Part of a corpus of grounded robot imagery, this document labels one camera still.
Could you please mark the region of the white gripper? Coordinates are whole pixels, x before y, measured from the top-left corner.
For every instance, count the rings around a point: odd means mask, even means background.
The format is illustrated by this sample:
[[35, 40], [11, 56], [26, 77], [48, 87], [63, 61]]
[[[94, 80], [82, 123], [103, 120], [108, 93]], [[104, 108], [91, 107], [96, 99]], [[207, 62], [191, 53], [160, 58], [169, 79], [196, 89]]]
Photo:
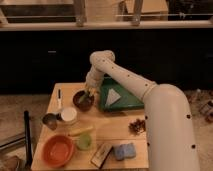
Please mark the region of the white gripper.
[[86, 75], [85, 88], [87, 91], [98, 91], [101, 85], [101, 72], [95, 68], [91, 68]]

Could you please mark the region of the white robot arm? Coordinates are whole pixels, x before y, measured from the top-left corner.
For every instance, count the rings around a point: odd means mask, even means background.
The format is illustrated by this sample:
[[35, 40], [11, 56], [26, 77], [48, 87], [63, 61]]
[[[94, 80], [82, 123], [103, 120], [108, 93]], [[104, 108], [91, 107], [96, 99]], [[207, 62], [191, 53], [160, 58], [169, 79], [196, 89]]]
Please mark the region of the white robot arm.
[[86, 87], [99, 88], [108, 74], [144, 103], [149, 171], [200, 171], [192, 114], [186, 95], [115, 63], [111, 50], [90, 55]]

